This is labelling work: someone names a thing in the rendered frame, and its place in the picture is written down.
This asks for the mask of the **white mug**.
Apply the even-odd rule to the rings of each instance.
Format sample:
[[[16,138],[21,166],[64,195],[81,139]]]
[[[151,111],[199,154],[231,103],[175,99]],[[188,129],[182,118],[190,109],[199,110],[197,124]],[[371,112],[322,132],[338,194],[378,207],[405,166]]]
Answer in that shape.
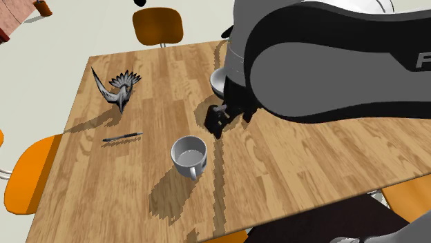
[[[171,160],[179,174],[196,180],[207,166],[207,145],[194,135],[181,137],[171,147]]]

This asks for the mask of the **wooden table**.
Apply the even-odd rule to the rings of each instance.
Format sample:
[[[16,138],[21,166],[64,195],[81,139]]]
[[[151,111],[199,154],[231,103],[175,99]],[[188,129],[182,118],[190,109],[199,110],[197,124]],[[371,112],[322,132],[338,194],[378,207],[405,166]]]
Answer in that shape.
[[[365,162],[340,133],[259,110],[227,126],[220,139],[203,126],[218,102],[209,84],[225,48],[218,41],[90,57],[26,243],[185,243],[204,241],[431,173],[431,123],[390,122],[413,161]],[[137,73],[120,113],[117,75]],[[111,142],[102,140],[143,133]],[[171,147],[194,135],[207,166],[178,173]]]

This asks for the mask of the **black pen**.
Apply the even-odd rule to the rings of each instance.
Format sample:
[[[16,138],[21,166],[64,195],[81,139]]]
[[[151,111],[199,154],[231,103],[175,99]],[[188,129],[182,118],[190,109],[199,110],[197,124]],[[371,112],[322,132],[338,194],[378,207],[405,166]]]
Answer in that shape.
[[[129,134],[125,134],[125,135],[120,135],[117,137],[109,137],[109,138],[105,138],[102,141],[103,142],[111,142],[111,141],[115,141],[115,140],[119,140],[119,139],[124,139],[124,138],[128,138],[128,137],[135,137],[138,135],[142,135],[143,133],[129,133]]]

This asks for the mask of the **grey bird figure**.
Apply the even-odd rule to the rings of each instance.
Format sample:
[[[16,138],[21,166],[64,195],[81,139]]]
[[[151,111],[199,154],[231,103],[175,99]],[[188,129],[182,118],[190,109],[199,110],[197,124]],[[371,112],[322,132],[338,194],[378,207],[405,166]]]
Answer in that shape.
[[[117,75],[116,78],[112,78],[109,81],[110,85],[119,89],[118,93],[112,93],[107,91],[94,69],[91,68],[91,70],[95,78],[97,88],[104,99],[110,104],[116,104],[120,113],[123,114],[124,108],[131,98],[133,85],[140,81],[141,77],[137,73],[129,72],[128,70],[125,73]]]

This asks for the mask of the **brown chair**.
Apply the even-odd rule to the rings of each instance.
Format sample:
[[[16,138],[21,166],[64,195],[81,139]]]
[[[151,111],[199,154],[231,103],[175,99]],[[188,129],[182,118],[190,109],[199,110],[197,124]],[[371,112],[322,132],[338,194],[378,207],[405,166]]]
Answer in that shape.
[[[145,8],[133,14],[137,40],[145,46],[179,43],[184,30],[180,13],[172,8]]]

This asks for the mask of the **orange chair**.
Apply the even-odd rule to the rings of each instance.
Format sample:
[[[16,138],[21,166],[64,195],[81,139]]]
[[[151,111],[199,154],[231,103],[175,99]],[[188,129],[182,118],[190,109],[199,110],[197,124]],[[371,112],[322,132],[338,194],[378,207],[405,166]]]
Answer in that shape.
[[[62,134],[35,142],[21,155],[8,179],[4,205],[15,215],[37,211]]]
[[[369,193],[376,194],[381,194],[397,215],[413,222],[431,210],[431,173]]]
[[[248,234],[245,230],[243,230],[213,238],[202,243],[244,243],[247,238]]]

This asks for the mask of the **dark robot stand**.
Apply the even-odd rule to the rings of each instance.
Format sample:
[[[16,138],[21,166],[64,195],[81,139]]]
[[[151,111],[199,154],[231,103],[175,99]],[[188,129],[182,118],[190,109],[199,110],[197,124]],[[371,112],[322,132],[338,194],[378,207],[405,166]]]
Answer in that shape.
[[[368,194],[253,227],[245,243],[329,243],[393,233],[408,221]]]

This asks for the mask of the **brown cylinder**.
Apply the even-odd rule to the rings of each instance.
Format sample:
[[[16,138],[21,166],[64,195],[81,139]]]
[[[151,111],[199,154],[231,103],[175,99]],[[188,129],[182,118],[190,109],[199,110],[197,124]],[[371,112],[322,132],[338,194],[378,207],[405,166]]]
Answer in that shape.
[[[35,0],[32,4],[42,17],[49,17],[52,15],[52,11],[44,0]]]

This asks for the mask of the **pink brick furniture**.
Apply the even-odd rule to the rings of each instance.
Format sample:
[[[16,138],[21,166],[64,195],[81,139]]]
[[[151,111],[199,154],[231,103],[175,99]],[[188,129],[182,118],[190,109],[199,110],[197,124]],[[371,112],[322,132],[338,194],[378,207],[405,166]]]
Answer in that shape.
[[[35,10],[35,0],[0,0],[0,29],[10,36]]]

